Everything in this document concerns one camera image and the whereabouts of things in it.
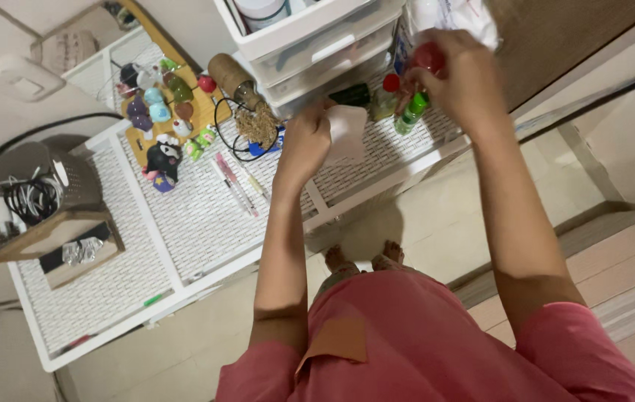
drawer handle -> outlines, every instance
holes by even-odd
[[[333,54],[337,53],[341,49],[348,47],[349,45],[353,43],[355,43],[355,35],[352,35],[352,34],[347,35],[344,38],[340,39],[339,41],[336,41],[335,43],[331,44],[330,46],[314,52],[313,63],[315,63],[316,61],[320,61],[328,56],[332,56]]]

bare foot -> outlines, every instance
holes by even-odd
[[[385,257],[390,260],[396,262],[397,264],[401,264],[405,260],[405,253],[402,251],[402,247],[397,242],[393,242],[391,240],[386,240],[384,242],[384,251],[382,251]]]
[[[345,255],[342,253],[340,245],[334,245],[328,253],[325,254],[325,264],[328,266],[330,272],[334,272],[340,268],[342,264],[347,262]]]

floor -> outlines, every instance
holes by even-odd
[[[522,146],[551,222],[556,225],[604,201],[557,132]],[[400,241],[405,262],[448,283],[490,260],[473,154],[333,235],[346,255],[367,264],[385,239]],[[312,300],[329,271],[322,254],[307,259]],[[248,345],[257,274],[175,315],[83,356],[60,371],[70,401],[211,401],[220,367]]]

green bottle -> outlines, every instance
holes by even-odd
[[[429,95],[426,92],[417,92],[404,113],[395,122],[395,130],[398,134],[407,135],[417,124],[429,105]]]

small bottle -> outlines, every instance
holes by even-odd
[[[396,74],[390,74],[382,81],[382,88],[377,88],[372,97],[370,114],[372,120],[379,122],[385,117],[392,116],[397,107],[397,90],[400,88],[400,78]]]
[[[426,92],[417,92],[404,113],[395,122],[395,130],[397,133],[407,135],[412,132],[414,126],[424,114],[424,110],[429,105],[429,96]]]

